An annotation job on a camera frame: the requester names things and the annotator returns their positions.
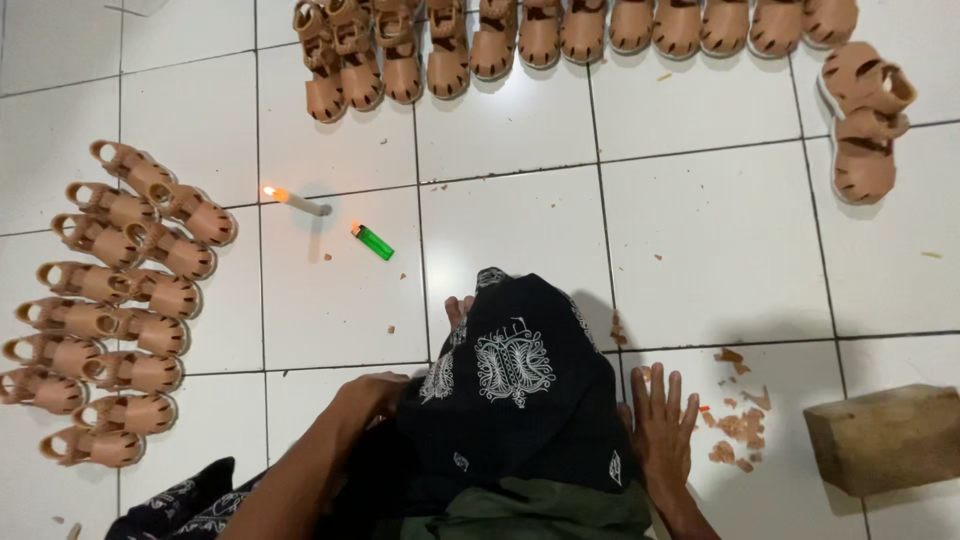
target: finger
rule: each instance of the finger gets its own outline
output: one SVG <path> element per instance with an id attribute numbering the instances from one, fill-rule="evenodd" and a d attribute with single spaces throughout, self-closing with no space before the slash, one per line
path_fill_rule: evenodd
<path id="1" fill-rule="evenodd" d="M 683 379 L 679 371 L 670 374 L 670 389 L 666 398 L 666 419 L 672 425 L 680 422 L 680 395 Z"/>
<path id="2" fill-rule="evenodd" d="M 663 364 L 656 362 L 650 372 L 650 414 L 654 419 L 664 418 L 666 398 L 663 392 Z"/>
<path id="3" fill-rule="evenodd" d="M 690 435 L 697 425 L 697 415 L 700 414 L 700 394 L 690 394 L 686 399 L 686 414 L 680 422 L 680 440 L 689 444 Z"/>
<path id="4" fill-rule="evenodd" d="M 634 415 L 636 428 L 650 419 L 650 396 L 647 395 L 647 383 L 643 381 L 643 372 L 635 367 L 630 371 L 630 387 L 634 391 Z"/>

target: person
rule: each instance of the person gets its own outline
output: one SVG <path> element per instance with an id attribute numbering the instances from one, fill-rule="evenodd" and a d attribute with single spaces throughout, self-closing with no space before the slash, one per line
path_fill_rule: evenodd
<path id="1" fill-rule="evenodd" d="M 536 275 L 484 270 L 445 309 L 425 378 L 344 384 L 273 467 L 158 537 L 645 538 L 645 492 L 675 540 L 719 538 L 686 489 L 699 397 L 682 410 L 679 372 L 664 383 L 655 363 L 648 391 L 634 369 L 633 407 L 617 404 L 579 309 Z"/>

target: white candle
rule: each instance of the white candle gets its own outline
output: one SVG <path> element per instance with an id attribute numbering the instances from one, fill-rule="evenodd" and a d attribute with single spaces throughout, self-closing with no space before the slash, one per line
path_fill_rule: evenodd
<path id="1" fill-rule="evenodd" d="M 273 197 L 274 200 L 279 203 L 290 205 L 295 209 L 303 210 L 307 213 L 312 213 L 313 215 L 327 215 L 329 213 L 327 211 L 329 207 L 320 206 L 304 199 L 303 197 L 300 197 L 299 195 L 288 193 L 286 189 L 267 186 L 263 188 L 263 192 Z"/>

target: green lighter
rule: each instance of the green lighter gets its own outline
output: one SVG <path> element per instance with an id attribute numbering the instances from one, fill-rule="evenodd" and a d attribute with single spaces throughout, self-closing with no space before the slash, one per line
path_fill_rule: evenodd
<path id="1" fill-rule="evenodd" d="M 350 227 L 350 232 L 356 236 L 358 240 L 363 242 L 364 245 L 373 250 L 374 253 L 379 255 L 380 258 L 390 260 L 390 257 L 394 256 L 394 248 L 387 245 L 387 242 L 381 240 L 373 231 L 367 229 L 366 225 L 360 225 L 359 221 L 353 222 L 353 225 Z"/>

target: floor tile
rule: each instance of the floor tile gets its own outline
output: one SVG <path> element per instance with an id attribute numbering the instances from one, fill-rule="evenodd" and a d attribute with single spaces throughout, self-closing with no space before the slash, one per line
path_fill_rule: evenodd
<path id="1" fill-rule="evenodd" d="M 450 331 L 444 300 L 473 294 L 477 272 L 490 266 L 513 276 L 535 273 L 556 285 L 583 312 L 597 347 L 616 349 L 608 336 L 610 270 L 596 170 L 574 167 L 421 189 L 434 356 Z"/>
<path id="2" fill-rule="evenodd" d="M 427 368 L 423 363 L 268 372 L 270 463 L 276 463 L 286 453 L 347 382 L 367 373 L 386 371 L 410 377 L 425 376 Z"/>
<path id="3" fill-rule="evenodd" d="M 122 112 L 123 141 L 182 183 L 225 207 L 257 201 L 253 53 L 125 75 Z"/>
<path id="4" fill-rule="evenodd" d="M 117 75 L 120 13 L 103 4 L 8 0 L 0 93 Z"/>
<path id="5" fill-rule="evenodd" d="M 908 132 L 896 187 L 859 207 L 833 194 L 830 141 L 807 142 L 837 333 L 960 330 L 957 140 L 957 124 Z"/>
<path id="6" fill-rule="evenodd" d="M 261 208 L 267 369 L 426 361 L 417 190 L 315 202 L 330 215 Z M 350 234 L 355 220 L 396 250 L 389 261 Z"/>
<path id="7" fill-rule="evenodd" d="M 413 108 L 387 99 L 336 124 L 306 111 L 299 45 L 260 55 L 260 181 L 303 197 L 417 183 Z"/>
<path id="8" fill-rule="evenodd" d="M 930 54 L 960 47 L 954 24 L 960 17 L 960 4 L 951 0 L 859 0 L 858 4 L 860 17 L 853 38 L 872 43 L 885 60 L 899 64 L 917 87 L 920 97 L 906 110 L 910 121 L 924 124 L 960 119 L 960 100 L 954 91 L 960 83 L 960 62 Z M 828 111 L 816 89 L 817 74 L 828 54 L 803 44 L 793 54 L 805 136 L 828 133 Z"/>
<path id="9" fill-rule="evenodd" d="M 800 136 L 787 60 L 744 52 L 676 62 L 650 48 L 606 56 L 590 67 L 601 160 Z"/>
<path id="10" fill-rule="evenodd" d="M 832 336 L 801 143 L 603 165 L 628 347 Z"/>
<path id="11" fill-rule="evenodd" d="M 120 471 L 120 510 L 199 473 L 221 457 L 236 458 L 233 485 L 267 466 L 264 374 L 187 377 L 174 392 L 177 423 L 151 435 L 139 463 Z"/>
<path id="12" fill-rule="evenodd" d="M 803 417 L 803 409 L 809 406 L 843 399 L 833 342 L 734 349 L 753 372 L 722 386 L 717 382 L 736 376 L 736 372 L 728 362 L 713 359 L 719 349 L 623 355 L 628 380 L 630 370 L 654 362 L 662 362 L 665 373 L 680 371 L 684 376 L 682 403 L 690 392 L 697 392 L 700 405 L 709 406 L 716 420 L 728 413 L 739 416 L 747 408 L 740 403 L 736 410 L 730 409 L 723 403 L 725 398 L 745 402 L 741 390 L 762 395 L 766 385 L 770 391 L 773 409 L 764 421 L 763 461 L 749 475 L 735 466 L 709 461 L 713 445 L 721 440 L 731 443 L 737 457 L 752 451 L 745 443 L 728 439 L 723 431 L 708 429 L 702 418 L 697 420 L 698 429 L 690 440 L 693 465 L 688 489 L 707 520 L 721 538 L 866 540 L 860 500 L 820 480 Z M 632 403 L 633 392 L 628 388 L 627 393 Z"/>
<path id="13" fill-rule="evenodd" d="M 467 17 L 470 39 L 478 18 Z M 423 27 L 427 59 L 432 46 Z M 596 161 L 589 103 L 587 70 L 567 61 L 539 71 L 516 58 L 505 78 L 470 77 L 467 93 L 452 101 L 426 90 L 417 105 L 420 181 Z"/>
<path id="14" fill-rule="evenodd" d="M 98 138 L 116 140 L 117 79 L 0 99 L 0 234 L 50 227 L 76 207 L 71 182 L 115 182 L 89 155 Z"/>
<path id="15" fill-rule="evenodd" d="M 125 14 L 123 71 L 253 49 L 253 0 L 169 0 L 149 17 Z"/>
<path id="16" fill-rule="evenodd" d="M 906 384 L 960 386 L 960 335 L 841 341 L 851 397 Z M 868 497 L 875 540 L 948 540 L 960 530 L 960 479 Z"/>

